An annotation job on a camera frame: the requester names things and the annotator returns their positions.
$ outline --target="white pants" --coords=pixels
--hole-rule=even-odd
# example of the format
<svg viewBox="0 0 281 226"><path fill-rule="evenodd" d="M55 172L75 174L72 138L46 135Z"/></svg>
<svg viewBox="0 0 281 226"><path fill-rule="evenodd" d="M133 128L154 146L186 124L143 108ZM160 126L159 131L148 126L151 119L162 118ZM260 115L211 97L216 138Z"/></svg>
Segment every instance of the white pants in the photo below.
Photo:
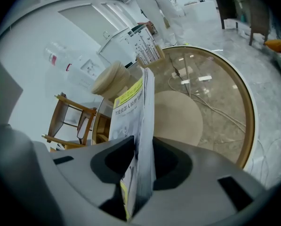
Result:
<svg viewBox="0 0 281 226"><path fill-rule="evenodd" d="M170 35L164 24L162 11L170 26L174 31L178 45L185 43L183 27L179 19L179 15L174 9L170 0L136 0L140 9L143 10L145 16L154 24L157 32L160 34L166 46L171 46Z"/></svg>

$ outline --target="glass tabletop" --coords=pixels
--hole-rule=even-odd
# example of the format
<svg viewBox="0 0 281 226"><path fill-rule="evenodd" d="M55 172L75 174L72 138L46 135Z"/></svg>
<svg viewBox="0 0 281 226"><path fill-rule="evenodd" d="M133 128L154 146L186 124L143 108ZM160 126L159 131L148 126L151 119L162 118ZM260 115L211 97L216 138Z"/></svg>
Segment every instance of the glass tabletop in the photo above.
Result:
<svg viewBox="0 0 281 226"><path fill-rule="evenodd" d="M188 77L181 70L190 67L191 99L203 120L198 146L244 167L253 144L255 120L251 97L241 76L228 61L201 48L171 47L163 52L165 62L149 67L155 76L155 94L178 91L188 95ZM128 70L135 79L142 76L138 63ZM175 70L181 72L180 78L172 77Z"/></svg>

